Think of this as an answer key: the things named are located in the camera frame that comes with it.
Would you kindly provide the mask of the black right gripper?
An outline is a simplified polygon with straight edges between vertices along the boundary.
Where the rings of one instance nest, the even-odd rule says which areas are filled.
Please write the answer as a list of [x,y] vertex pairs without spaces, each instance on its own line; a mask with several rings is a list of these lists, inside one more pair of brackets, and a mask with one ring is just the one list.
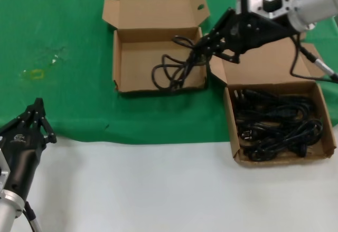
[[[228,8],[211,31],[192,47],[188,63],[207,64],[217,57],[239,64],[240,54],[298,34],[286,17],[272,20],[254,13],[237,15],[234,9]],[[234,54],[225,54],[224,50]]]

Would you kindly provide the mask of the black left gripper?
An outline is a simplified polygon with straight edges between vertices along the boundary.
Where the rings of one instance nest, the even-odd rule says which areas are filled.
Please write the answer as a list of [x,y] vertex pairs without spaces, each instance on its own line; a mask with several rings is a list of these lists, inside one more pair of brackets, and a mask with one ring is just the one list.
[[[41,127],[46,137],[41,134]],[[10,168],[4,189],[27,196],[44,144],[57,142],[54,130],[46,119],[43,99],[37,98],[23,113],[2,126],[1,137],[1,150]]]

